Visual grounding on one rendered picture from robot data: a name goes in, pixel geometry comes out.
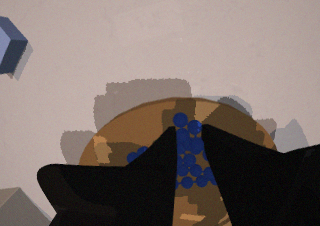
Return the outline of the blue cube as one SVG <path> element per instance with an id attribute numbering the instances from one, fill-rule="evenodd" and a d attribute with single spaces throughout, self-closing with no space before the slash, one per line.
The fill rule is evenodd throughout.
<path id="1" fill-rule="evenodd" d="M 0 75 L 15 71 L 27 42 L 9 18 L 0 17 Z"/>

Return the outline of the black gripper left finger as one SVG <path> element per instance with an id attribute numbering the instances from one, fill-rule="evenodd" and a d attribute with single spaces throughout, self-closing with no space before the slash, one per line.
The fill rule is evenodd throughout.
<path id="1" fill-rule="evenodd" d="M 176 193 L 175 127 L 127 166 L 49 163 L 37 182 L 56 213 L 59 209 L 143 219 L 145 226 L 172 226 Z"/>

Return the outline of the round tan bead board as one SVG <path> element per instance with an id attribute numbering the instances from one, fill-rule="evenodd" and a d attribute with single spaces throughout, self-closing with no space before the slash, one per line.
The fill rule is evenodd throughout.
<path id="1" fill-rule="evenodd" d="M 236 137 L 247 139 L 257 145 L 277 151 L 271 135 L 260 123 L 225 103 L 209 101 L 205 98 L 165 98 L 143 103 L 111 119 L 84 147 L 80 155 L 80 166 L 127 166 L 128 153 L 136 153 L 140 147 L 151 146 L 168 127 L 173 125 L 173 115 L 187 115 L 188 123 L 199 121 L 208 123 Z M 225 209 L 219 186 L 200 187 L 193 183 L 189 189 L 181 186 L 181 178 L 192 174 L 179 175 L 175 199 L 173 199 L 172 226 L 232 226 Z"/>

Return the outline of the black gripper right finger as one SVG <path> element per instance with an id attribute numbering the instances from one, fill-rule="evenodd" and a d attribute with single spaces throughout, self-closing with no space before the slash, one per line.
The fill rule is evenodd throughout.
<path id="1" fill-rule="evenodd" d="M 320 174 L 320 143 L 279 153 L 208 123 L 201 137 L 232 226 L 280 226 L 303 183 Z"/>

